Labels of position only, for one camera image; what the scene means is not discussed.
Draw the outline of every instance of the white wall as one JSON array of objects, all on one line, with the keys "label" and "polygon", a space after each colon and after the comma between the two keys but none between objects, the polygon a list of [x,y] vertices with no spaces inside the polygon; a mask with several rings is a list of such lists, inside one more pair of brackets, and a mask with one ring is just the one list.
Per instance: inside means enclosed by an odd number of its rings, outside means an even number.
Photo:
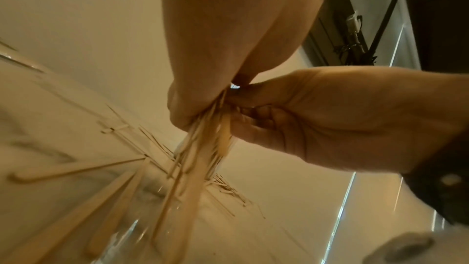
[{"label": "white wall", "polygon": [[[160,5],[160,0],[0,0],[0,38],[131,111],[174,146],[184,134],[170,124],[166,109],[171,71]],[[307,66],[297,52],[257,79]],[[328,263],[359,263],[396,233],[431,226],[432,212],[405,188],[399,191],[395,175],[356,175],[346,201],[352,173],[242,141],[221,172],[309,250],[308,263],[321,263],[326,251]]]}]

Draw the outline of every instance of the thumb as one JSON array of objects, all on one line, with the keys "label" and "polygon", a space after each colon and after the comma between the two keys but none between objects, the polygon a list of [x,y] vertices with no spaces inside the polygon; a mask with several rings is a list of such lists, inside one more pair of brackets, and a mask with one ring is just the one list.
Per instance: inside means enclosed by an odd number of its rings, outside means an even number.
[{"label": "thumb", "polygon": [[262,83],[230,89],[226,100],[243,108],[284,105],[292,98],[297,81],[297,76],[290,73]]}]

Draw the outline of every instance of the bundle of wooden sticks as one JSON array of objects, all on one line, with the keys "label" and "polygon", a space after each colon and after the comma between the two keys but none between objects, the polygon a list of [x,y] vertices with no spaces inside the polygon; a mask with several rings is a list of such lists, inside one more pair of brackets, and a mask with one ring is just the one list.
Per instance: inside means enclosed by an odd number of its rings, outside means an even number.
[{"label": "bundle of wooden sticks", "polygon": [[156,240],[175,196],[180,196],[182,210],[176,218],[165,264],[177,264],[184,259],[205,179],[213,176],[217,164],[228,153],[231,141],[230,107],[223,104],[225,94],[223,92],[211,108],[198,117],[174,153],[175,161],[168,177],[173,175],[177,167],[179,172],[165,198],[153,232],[153,239]]}]

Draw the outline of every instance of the sleeve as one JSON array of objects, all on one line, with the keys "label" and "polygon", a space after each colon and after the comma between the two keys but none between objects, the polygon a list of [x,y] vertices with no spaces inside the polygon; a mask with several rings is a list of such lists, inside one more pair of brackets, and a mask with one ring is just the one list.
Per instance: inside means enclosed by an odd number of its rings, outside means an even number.
[{"label": "sleeve", "polygon": [[469,225],[469,129],[403,177],[449,223]]}]

